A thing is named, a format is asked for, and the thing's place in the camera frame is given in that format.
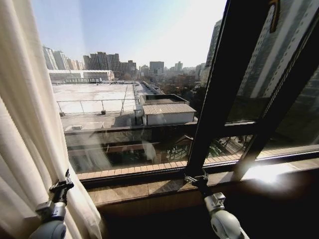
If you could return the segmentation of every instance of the rooftop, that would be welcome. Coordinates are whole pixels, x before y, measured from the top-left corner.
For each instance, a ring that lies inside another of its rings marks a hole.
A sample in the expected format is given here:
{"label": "rooftop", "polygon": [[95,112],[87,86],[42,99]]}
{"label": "rooftop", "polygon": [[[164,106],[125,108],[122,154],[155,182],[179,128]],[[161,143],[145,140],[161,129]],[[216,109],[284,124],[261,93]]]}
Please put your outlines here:
{"label": "rooftop", "polygon": [[171,94],[171,95],[143,95],[140,96],[142,105],[163,105],[163,104],[188,104],[188,101],[183,98]]}
{"label": "rooftop", "polygon": [[143,110],[146,115],[196,112],[196,110],[187,104],[146,105],[143,106]]}
{"label": "rooftop", "polygon": [[[140,93],[147,94],[146,88],[136,84]],[[103,123],[104,128],[134,125],[136,101],[133,84],[64,84],[52,87],[58,102],[56,107],[66,114],[61,117],[64,130],[71,125],[99,125],[94,122]]]}

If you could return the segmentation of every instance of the white rooftop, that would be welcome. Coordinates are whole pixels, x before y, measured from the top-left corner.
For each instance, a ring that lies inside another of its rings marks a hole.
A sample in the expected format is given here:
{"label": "white rooftop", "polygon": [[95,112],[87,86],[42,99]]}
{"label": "white rooftop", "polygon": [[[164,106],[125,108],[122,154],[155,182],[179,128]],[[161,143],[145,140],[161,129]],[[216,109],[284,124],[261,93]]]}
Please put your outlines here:
{"label": "white rooftop", "polygon": [[187,104],[146,105],[143,106],[143,110],[146,115],[196,112]]}

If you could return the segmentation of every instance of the wall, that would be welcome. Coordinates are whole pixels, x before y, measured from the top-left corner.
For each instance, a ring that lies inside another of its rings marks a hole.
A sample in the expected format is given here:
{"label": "wall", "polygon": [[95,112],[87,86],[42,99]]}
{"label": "wall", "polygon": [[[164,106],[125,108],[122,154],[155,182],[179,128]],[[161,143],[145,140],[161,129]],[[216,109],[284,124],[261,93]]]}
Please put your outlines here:
{"label": "wall", "polygon": [[148,125],[193,122],[194,113],[148,115]]}

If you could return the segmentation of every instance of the white curtain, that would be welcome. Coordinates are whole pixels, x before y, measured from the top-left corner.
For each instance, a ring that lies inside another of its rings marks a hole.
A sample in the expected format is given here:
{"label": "white curtain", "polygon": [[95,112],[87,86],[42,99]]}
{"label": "white curtain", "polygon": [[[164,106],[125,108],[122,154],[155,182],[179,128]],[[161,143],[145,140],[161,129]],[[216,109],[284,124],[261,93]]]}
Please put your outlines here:
{"label": "white curtain", "polygon": [[59,113],[28,0],[0,1],[0,227],[28,238],[35,207],[70,169],[67,238],[101,238],[101,217],[69,165]]}

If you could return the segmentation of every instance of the sky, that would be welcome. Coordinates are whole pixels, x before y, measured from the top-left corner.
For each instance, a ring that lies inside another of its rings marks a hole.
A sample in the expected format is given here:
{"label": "sky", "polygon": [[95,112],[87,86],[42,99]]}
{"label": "sky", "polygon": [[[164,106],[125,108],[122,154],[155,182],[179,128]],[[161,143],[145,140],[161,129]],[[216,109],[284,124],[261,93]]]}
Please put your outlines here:
{"label": "sky", "polygon": [[206,62],[226,0],[31,0],[43,45],[74,60],[118,53],[137,66]]}

